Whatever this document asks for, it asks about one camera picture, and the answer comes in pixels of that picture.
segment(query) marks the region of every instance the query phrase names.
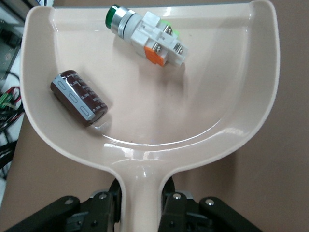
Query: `dustpan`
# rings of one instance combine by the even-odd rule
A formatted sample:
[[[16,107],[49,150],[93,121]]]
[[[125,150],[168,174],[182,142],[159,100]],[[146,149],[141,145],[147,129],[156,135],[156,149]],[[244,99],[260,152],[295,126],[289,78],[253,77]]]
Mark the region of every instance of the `dustpan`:
[[[25,26],[21,89],[46,143],[117,178],[121,231],[155,232],[168,178],[229,155],[266,120],[279,81],[278,25],[265,0],[132,10],[180,32],[189,47],[181,67],[137,55],[105,27],[108,8],[36,7]],[[50,90],[71,69],[108,105],[100,124],[78,124]]]

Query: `electrolytic capacitor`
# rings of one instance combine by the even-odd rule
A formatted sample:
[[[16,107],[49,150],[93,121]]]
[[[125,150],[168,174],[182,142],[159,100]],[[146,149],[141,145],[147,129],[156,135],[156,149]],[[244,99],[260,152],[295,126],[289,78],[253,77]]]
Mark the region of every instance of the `electrolytic capacitor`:
[[[74,70],[60,73],[50,89],[84,126],[90,126],[107,112],[107,105]]]

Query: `green connector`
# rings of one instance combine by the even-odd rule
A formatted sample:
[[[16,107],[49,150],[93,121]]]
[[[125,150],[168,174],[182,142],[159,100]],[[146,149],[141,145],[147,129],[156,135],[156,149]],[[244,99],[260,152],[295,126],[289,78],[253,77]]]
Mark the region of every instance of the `green connector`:
[[[3,93],[2,96],[0,97],[0,108],[4,109],[6,107],[6,104],[10,102],[12,97],[13,95],[10,93]]]

